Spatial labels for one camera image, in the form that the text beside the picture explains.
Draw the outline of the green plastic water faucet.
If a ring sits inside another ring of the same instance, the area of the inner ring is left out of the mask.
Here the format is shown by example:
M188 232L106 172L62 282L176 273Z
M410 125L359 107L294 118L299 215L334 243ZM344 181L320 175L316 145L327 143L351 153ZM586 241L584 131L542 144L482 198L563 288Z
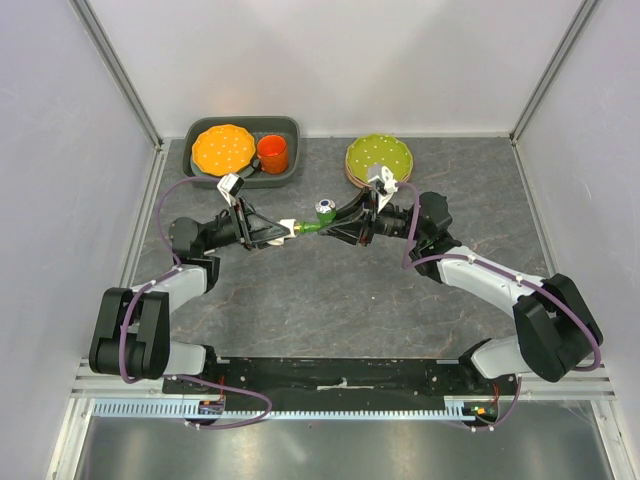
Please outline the green plastic water faucet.
M336 204L333 200L321 199L315 204L315 212L315 221L294 223L293 233L295 235L317 233L331 224L337 215Z

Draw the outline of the white pvc elbow fitting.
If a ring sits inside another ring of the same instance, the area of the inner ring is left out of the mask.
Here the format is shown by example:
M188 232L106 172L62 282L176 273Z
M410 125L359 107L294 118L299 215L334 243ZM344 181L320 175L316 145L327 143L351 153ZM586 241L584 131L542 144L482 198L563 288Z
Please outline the white pvc elbow fitting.
M287 229L287 233L276 239L270 240L268 242L269 245L282 246L286 240L294 239L297 236L295 219L282 219L279 221L279 224Z

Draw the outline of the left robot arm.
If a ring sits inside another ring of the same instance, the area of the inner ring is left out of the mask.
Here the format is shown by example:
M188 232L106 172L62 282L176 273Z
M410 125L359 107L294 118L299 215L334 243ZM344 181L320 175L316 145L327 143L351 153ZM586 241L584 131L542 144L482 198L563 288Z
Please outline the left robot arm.
M295 236L295 224L269 220L242 198L207 223L174 220L169 227L174 266L145 284L104 293L89 351L91 370L126 382L184 375L196 392L211 392L220 371L207 361L210 348L173 341L171 315L216 285L220 259L215 251L235 244L249 249L282 245Z

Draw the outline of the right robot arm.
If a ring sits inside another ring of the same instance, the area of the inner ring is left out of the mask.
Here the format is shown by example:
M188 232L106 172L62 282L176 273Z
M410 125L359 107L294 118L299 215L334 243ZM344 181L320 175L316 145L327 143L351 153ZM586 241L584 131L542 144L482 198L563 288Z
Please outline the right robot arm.
M593 359L588 370L600 365L603 335L576 284L562 274L520 273L463 246L448 231L452 217L444 196L422 193L402 209L363 189L342 208L319 201L316 214L321 234L352 245L366 246L376 235L407 240L404 267L471 293L513 319L515 335L481 341L465 352L457 371L465 391L481 393L506 374L534 373L555 383L582 370L587 357Z

